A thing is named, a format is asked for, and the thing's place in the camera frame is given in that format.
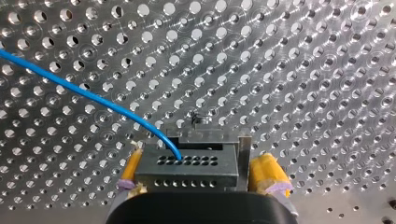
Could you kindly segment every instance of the blue cable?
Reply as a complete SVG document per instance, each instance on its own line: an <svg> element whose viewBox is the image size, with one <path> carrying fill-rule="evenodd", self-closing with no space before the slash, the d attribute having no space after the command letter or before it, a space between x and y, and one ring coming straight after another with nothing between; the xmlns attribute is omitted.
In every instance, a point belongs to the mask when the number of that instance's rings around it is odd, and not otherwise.
<svg viewBox="0 0 396 224"><path fill-rule="evenodd" d="M24 59L18 58L18 57L14 56L4 50L1 50L1 49L0 49L0 58L4 58L10 62L13 62L13 63L21 66L21 67L28 68L31 71L35 72L36 74L38 74L42 77L45 77L45 78L51 80L52 82L69 89L70 91L73 91L79 95L82 95L92 101L95 101L96 103L98 103L100 105L104 105L104 106L118 112L119 114L122 114L123 116L125 116L129 119L134 120L135 122L139 123L144 128L146 128L147 130L149 130L150 132L154 133L159 139L163 140L163 142L172 150L175 157L178 160L181 160L181 155L180 155L180 152L178 151L177 147L175 146L175 144L172 143L171 140L169 140L168 137L166 137L165 134L163 134L160 130L158 130L156 127L152 126L150 123L148 123L144 119L142 119L139 116L137 116L136 114L132 113L130 110L127 110L120 105L113 104L110 101L108 101L108 100L106 100L106 99L104 99L90 91L84 91L82 88L74 85L73 83L70 83L60 77L57 77L57 76L53 75L51 72L48 72L33 63L29 63L29 62L25 61Z"/></svg>

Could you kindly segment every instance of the silver surface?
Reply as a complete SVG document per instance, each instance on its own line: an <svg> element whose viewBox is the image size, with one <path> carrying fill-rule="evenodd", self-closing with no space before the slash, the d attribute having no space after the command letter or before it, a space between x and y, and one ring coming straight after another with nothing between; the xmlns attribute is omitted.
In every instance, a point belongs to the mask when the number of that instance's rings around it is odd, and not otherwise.
<svg viewBox="0 0 396 224"><path fill-rule="evenodd" d="M163 1L0 0L0 48L164 129L189 127L190 111L249 129L251 155L272 152L290 175L303 223L396 219L386 206L395 192L392 1L225 1L224 10L204 1L199 11L169 2L173 14ZM1 217L101 216L130 139L146 141L146 131L0 67Z"/></svg>

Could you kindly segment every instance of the black component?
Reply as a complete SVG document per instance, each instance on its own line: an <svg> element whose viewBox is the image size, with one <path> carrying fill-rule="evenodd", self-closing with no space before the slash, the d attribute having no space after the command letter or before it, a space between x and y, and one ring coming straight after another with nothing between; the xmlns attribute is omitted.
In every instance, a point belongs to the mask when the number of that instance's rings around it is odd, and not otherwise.
<svg viewBox="0 0 396 224"><path fill-rule="evenodd" d="M152 192L122 203L106 224L297 224L276 199L249 192Z"/></svg>
<svg viewBox="0 0 396 224"><path fill-rule="evenodd" d="M221 143L180 143L178 137L170 137L169 140L180 149L223 150L223 144Z"/></svg>
<svg viewBox="0 0 396 224"><path fill-rule="evenodd" d="M394 210L396 210L396 200L390 200L389 202L390 207L392 207Z"/></svg>

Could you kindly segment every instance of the hole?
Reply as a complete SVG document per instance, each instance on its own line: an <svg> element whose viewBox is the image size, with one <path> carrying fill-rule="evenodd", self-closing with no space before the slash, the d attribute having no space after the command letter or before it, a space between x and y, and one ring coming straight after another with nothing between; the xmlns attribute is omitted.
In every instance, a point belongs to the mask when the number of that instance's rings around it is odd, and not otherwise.
<svg viewBox="0 0 396 224"><path fill-rule="evenodd" d="M22 21L21 16L16 12L10 12L8 14L8 20L12 24L20 24Z"/></svg>
<svg viewBox="0 0 396 224"><path fill-rule="evenodd" d="M201 187L206 188L207 187L207 181L201 181Z"/></svg>
<svg viewBox="0 0 396 224"><path fill-rule="evenodd" d="M382 12L383 12L384 14L389 14L390 11L391 11L391 7L390 7L390 6L384 6L384 7L382 8Z"/></svg>
<svg viewBox="0 0 396 224"><path fill-rule="evenodd" d="M366 14L366 8L365 7L359 7L358 8L358 14L361 15L361 16Z"/></svg>
<svg viewBox="0 0 396 224"><path fill-rule="evenodd" d="M114 6L114 7L111 9L111 15L113 15L113 17L116 18L116 19L121 18L121 17L123 16L123 13L124 13L124 12L123 12L122 7Z"/></svg>
<svg viewBox="0 0 396 224"><path fill-rule="evenodd" d="M190 12L192 14L197 14L199 11L201 11L201 4L199 2L191 2Z"/></svg>
<svg viewBox="0 0 396 224"><path fill-rule="evenodd" d="M117 42L121 45L126 44L128 42L128 36L123 33L117 34Z"/></svg>
<svg viewBox="0 0 396 224"><path fill-rule="evenodd" d="M62 9L60 17L63 21L71 21L73 18L73 14L69 9Z"/></svg>
<svg viewBox="0 0 396 224"><path fill-rule="evenodd" d="M132 60L130 58L123 58L121 60L121 66L123 68L129 68L132 65Z"/></svg>
<svg viewBox="0 0 396 224"><path fill-rule="evenodd" d="M145 4L139 5L137 7L137 14L139 14L140 17L145 17L149 14L149 7Z"/></svg>
<svg viewBox="0 0 396 224"><path fill-rule="evenodd" d="M191 186L194 187L194 188L198 187L198 182L196 180L192 180L191 181Z"/></svg>
<svg viewBox="0 0 396 224"><path fill-rule="evenodd" d="M75 36L70 35L69 37L67 37L66 43L68 46L73 48L78 45L78 39Z"/></svg>
<svg viewBox="0 0 396 224"><path fill-rule="evenodd" d="M34 15L35 21L43 23L47 21L47 15L43 11L36 11Z"/></svg>
<svg viewBox="0 0 396 224"><path fill-rule="evenodd" d="M49 37L44 37L42 40L43 47L46 49L52 49L55 46L55 42Z"/></svg>
<svg viewBox="0 0 396 224"><path fill-rule="evenodd" d="M170 16L174 14L176 11L175 5L173 3L166 3L163 5L163 12L167 15Z"/></svg>
<svg viewBox="0 0 396 224"><path fill-rule="evenodd" d="M85 11L85 16L88 20L96 20L98 18L98 11L93 7L88 7Z"/></svg>
<svg viewBox="0 0 396 224"><path fill-rule="evenodd" d="M56 62L52 62L49 64L49 70L53 73L58 73L61 71L61 65L56 63Z"/></svg>
<svg viewBox="0 0 396 224"><path fill-rule="evenodd" d="M215 180L212 180L212 181L210 181L209 186L210 186L210 188L215 188L217 184L218 184L218 182L216 182Z"/></svg>
<svg viewBox="0 0 396 224"><path fill-rule="evenodd" d="M18 48L21 50L27 50L30 48L30 44L25 39L19 39L18 40Z"/></svg>

